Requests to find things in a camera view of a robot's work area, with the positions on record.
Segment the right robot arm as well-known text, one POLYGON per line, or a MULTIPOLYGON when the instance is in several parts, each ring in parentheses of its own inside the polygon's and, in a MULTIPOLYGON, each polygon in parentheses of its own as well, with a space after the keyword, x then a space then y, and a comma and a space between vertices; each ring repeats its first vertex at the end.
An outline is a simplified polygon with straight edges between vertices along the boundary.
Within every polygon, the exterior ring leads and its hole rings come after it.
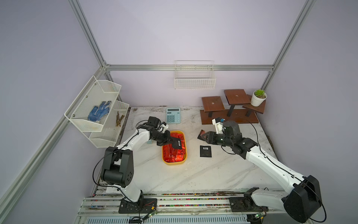
POLYGON ((255 205, 285 211, 299 223, 305 223, 324 207, 317 178, 304 176, 279 162, 262 149, 258 141, 243 137, 236 122, 217 118, 213 125, 215 131, 200 134, 203 141, 230 147, 233 154, 259 167, 283 188, 284 192, 278 193, 253 187, 247 193, 255 205))

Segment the black barcode tea bag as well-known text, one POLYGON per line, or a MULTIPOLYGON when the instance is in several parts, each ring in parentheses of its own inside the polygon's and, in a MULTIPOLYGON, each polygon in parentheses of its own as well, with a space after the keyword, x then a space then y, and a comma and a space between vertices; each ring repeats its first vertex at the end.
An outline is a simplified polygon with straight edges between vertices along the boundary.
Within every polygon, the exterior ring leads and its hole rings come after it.
POLYGON ((211 158, 212 151, 210 146, 200 146, 200 157, 211 158))

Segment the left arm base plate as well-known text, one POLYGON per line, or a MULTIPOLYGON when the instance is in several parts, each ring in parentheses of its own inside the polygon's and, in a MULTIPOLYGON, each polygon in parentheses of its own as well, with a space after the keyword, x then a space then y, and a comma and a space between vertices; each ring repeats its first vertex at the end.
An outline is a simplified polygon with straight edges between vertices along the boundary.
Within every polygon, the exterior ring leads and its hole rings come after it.
POLYGON ((130 202, 128 199, 122 199, 119 206, 119 214, 147 214, 154 211, 157 207, 156 198, 140 197, 137 202, 130 202))

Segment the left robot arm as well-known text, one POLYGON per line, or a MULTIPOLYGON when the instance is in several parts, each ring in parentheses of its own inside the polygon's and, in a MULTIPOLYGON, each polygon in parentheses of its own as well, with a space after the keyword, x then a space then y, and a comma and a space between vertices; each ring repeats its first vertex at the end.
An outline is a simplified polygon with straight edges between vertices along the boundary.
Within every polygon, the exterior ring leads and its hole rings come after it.
POLYGON ((134 151, 140 149, 149 140, 158 146, 173 144, 181 146, 168 131, 169 125, 159 118, 150 116, 136 126, 136 131, 116 147, 109 147, 103 157, 100 178, 110 189, 120 192, 126 201, 139 203, 142 191, 132 182, 134 177, 134 151))

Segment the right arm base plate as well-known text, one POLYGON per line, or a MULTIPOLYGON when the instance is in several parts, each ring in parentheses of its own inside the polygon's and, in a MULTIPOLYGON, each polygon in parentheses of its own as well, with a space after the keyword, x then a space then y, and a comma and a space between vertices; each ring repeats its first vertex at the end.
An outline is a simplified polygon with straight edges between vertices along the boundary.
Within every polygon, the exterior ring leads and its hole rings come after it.
POLYGON ((268 212, 268 207, 258 206, 252 199, 252 194, 258 187, 253 187, 243 194, 243 197, 230 197, 229 204, 232 212, 268 212))

